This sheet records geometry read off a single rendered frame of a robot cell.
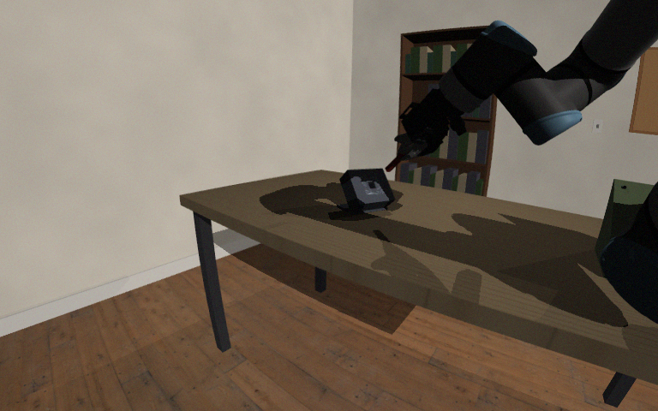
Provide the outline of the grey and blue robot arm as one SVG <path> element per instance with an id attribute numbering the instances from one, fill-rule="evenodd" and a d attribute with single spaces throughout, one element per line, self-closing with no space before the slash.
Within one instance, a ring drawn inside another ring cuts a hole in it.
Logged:
<path id="1" fill-rule="evenodd" d="M 580 111 L 619 84 L 657 40 L 658 0 L 610 0 L 574 51 L 546 72 L 533 58 L 533 44 L 494 21 L 439 87 L 465 113 L 494 94 L 540 146 L 581 122 Z M 602 249 L 600 261 L 616 292 L 658 324 L 658 182 L 632 221 Z"/>

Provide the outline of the dark grey panel with hole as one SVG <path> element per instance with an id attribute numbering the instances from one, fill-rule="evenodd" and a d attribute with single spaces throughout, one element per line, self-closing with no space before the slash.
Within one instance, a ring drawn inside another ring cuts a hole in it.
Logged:
<path id="1" fill-rule="evenodd" d="M 348 204 L 337 207 L 352 215 L 387 210 L 395 200 L 383 169 L 346 170 L 339 180 Z"/>

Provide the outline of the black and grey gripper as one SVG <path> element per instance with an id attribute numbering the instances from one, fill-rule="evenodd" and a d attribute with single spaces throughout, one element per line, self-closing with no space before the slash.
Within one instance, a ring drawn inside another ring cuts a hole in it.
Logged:
<path id="1" fill-rule="evenodd" d="M 409 108 L 412 108 L 411 111 L 405 115 Z M 401 123 L 406 133 L 399 134 L 394 139 L 401 143 L 398 154 L 404 154 L 399 161 L 435 152 L 443 143 L 445 136 L 448 135 L 447 117 L 451 114 L 461 116 L 463 113 L 465 112 L 457 109 L 444 97 L 440 89 L 432 89 L 421 103 L 412 102 L 399 117 L 399 119 L 403 119 Z"/>

